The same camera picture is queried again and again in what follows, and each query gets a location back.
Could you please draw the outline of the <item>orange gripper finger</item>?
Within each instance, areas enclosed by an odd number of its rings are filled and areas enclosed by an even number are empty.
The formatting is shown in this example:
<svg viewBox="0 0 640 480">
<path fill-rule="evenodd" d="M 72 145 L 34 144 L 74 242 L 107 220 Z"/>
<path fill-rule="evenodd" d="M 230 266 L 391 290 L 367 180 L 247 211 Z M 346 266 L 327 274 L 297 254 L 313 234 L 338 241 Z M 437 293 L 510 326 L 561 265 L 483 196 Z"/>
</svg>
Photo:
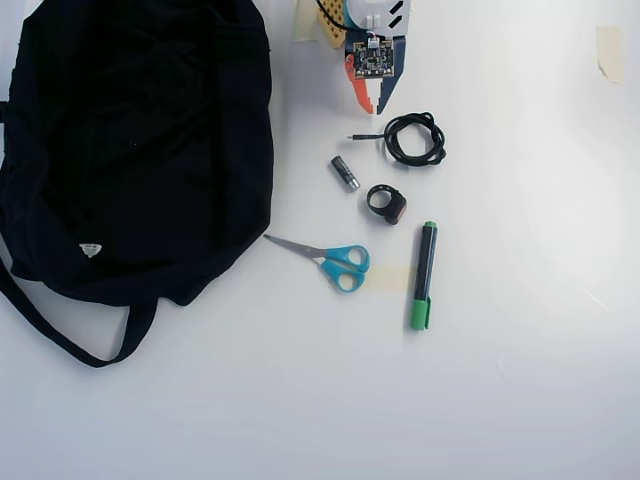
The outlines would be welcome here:
<svg viewBox="0 0 640 480">
<path fill-rule="evenodd" d="M 353 54 L 349 54 L 345 58 L 345 71 L 353 87 L 358 104 L 366 113 L 372 115 L 374 113 L 374 110 L 368 95 L 366 81 L 364 78 L 356 77 Z"/>
</svg>

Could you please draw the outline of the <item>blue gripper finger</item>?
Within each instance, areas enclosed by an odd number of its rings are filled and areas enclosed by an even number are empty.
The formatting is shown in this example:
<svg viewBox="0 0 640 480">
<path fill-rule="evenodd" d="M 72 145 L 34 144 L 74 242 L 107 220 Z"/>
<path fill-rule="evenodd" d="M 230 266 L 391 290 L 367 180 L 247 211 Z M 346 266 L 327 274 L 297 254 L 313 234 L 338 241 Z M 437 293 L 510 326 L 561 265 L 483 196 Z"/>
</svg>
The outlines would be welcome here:
<svg viewBox="0 0 640 480">
<path fill-rule="evenodd" d="M 397 86 L 403 72 L 404 72 L 404 62 L 405 62 L 405 54 L 406 54 L 406 38 L 402 37 L 394 37 L 393 38 L 393 64 L 394 64 L 394 75 L 392 77 L 385 77 L 381 81 L 380 86 L 380 97 L 377 105 L 377 112 L 382 113 L 387 106 L 391 95 L 395 87 Z"/>
</svg>

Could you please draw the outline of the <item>blue grey gripper body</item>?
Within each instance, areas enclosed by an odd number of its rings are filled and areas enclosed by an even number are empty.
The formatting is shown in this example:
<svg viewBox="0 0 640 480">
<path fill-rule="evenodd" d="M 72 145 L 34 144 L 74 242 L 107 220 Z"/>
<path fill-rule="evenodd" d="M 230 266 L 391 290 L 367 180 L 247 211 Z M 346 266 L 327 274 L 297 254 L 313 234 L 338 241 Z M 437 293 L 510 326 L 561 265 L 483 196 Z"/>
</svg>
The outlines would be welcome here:
<svg viewBox="0 0 640 480">
<path fill-rule="evenodd" d="M 356 27 L 378 36 L 406 36 L 410 0 L 348 0 L 348 15 Z"/>
</svg>

